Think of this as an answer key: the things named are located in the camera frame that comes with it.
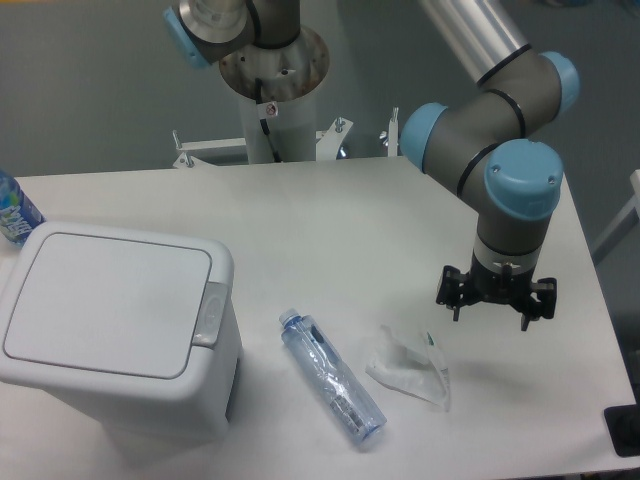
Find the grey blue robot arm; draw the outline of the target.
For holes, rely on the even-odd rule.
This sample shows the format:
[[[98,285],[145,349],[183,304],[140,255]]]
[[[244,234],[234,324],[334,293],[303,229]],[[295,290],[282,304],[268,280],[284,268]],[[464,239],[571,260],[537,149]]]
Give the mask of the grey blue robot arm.
[[[563,164],[530,135],[577,99],[573,63],[535,51],[496,1],[426,1],[423,9],[479,89],[459,108],[418,108],[390,142],[478,215],[470,269],[444,268],[436,300],[453,312],[508,305],[523,326],[555,313],[554,278],[535,279],[559,202]],[[296,1],[178,1],[163,14],[186,61],[217,65],[244,108],[252,163],[315,160],[309,101],[329,67]]]

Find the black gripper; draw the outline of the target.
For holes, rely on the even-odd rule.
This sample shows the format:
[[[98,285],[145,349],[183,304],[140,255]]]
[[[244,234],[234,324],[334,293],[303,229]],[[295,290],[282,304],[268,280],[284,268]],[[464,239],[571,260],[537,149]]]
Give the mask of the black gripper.
[[[454,322],[460,310],[479,302],[509,304],[521,314],[522,331],[532,322],[553,319],[557,303],[557,279],[548,277],[532,282],[533,269],[523,273],[496,273],[480,263],[472,263],[470,271],[445,265],[439,281],[436,303],[452,311]]]

